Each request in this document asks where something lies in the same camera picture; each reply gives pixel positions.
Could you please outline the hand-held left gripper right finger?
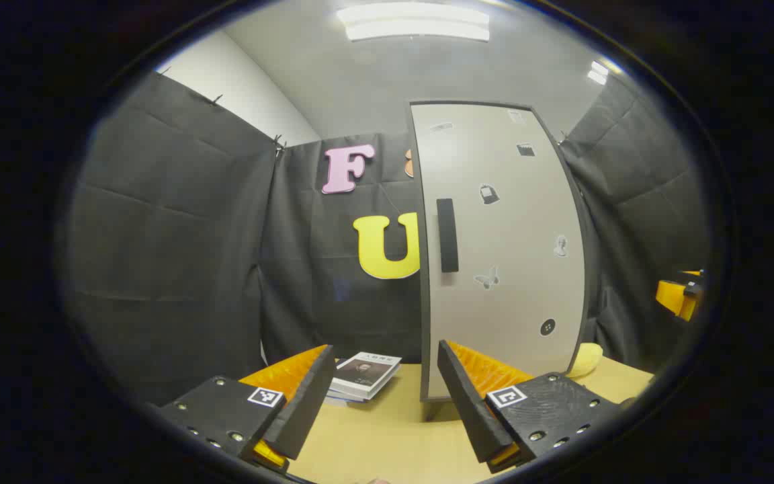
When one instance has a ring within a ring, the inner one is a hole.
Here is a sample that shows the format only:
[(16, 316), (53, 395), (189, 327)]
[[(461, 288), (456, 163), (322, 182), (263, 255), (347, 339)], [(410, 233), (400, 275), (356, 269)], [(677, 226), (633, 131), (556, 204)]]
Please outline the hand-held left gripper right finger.
[(438, 368), (477, 460), (492, 474), (561, 452), (623, 411), (563, 373), (531, 377), (447, 340), (439, 341)]

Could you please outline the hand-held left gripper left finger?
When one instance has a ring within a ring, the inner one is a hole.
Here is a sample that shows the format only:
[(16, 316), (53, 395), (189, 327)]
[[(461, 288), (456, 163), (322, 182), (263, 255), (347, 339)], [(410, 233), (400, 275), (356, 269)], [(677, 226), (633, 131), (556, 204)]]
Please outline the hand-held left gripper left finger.
[(322, 344), (242, 378), (213, 376), (159, 414), (233, 458), (285, 475), (297, 460), (335, 373)]

